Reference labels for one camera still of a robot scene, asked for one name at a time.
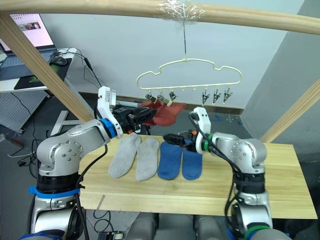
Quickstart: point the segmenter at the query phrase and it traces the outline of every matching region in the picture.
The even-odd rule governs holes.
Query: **gray wall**
[[[320,18],[320,1],[305,0],[299,14]],[[241,116],[251,135],[260,138],[317,78],[320,36],[288,32]],[[320,153],[320,102],[273,143],[293,144],[298,155]]]

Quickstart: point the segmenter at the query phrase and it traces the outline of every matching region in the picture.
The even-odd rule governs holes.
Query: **blue sock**
[[[160,146],[160,163],[158,176],[165,180],[172,180],[179,175],[182,148],[164,141]]]
[[[202,155],[197,152],[183,151],[182,175],[187,180],[195,180],[201,176]]]

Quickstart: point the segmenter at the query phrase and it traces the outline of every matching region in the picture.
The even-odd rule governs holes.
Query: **computer monitor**
[[[56,48],[40,14],[10,14],[10,16],[38,50]],[[10,48],[1,39],[0,45],[7,55],[13,54]]]

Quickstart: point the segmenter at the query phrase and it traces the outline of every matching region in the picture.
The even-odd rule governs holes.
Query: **wooden pole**
[[[87,108],[43,59],[10,15],[5,12],[0,12],[0,38],[79,120],[86,122],[93,119]]]
[[[166,19],[168,15],[159,10],[159,4],[165,2],[165,0],[1,0],[0,10],[24,14],[101,14]],[[320,18],[316,17],[243,7],[196,5],[205,11],[199,22],[320,35]]]
[[[261,137],[265,143],[271,143],[292,123],[302,116],[320,99],[320,78],[290,107],[290,109]]]

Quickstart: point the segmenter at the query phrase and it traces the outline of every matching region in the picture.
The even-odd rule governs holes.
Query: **white wall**
[[[202,0],[228,5],[296,14],[304,0]],[[85,14],[42,14],[43,21],[58,48],[75,47],[88,57],[97,76],[118,95],[144,98],[147,91],[136,86],[139,74],[166,62],[184,57],[182,27],[174,21]],[[257,84],[277,52],[286,31],[197,22],[187,25],[187,55],[214,61],[217,67],[230,65],[243,73],[243,82],[232,88],[233,96],[217,106],[245,108]],[[144,86],[209,84],[234,81],[236,75],[213,72],[210,65],[181,63],[170,66],[163,75],[147,77]],[[83,80],[83,66],[77,61],[71,81],[82,92],[97,92]],[[209,88],[212,103],[214,88]],[[177,101],[200,104],[204,88],[177,90]]]

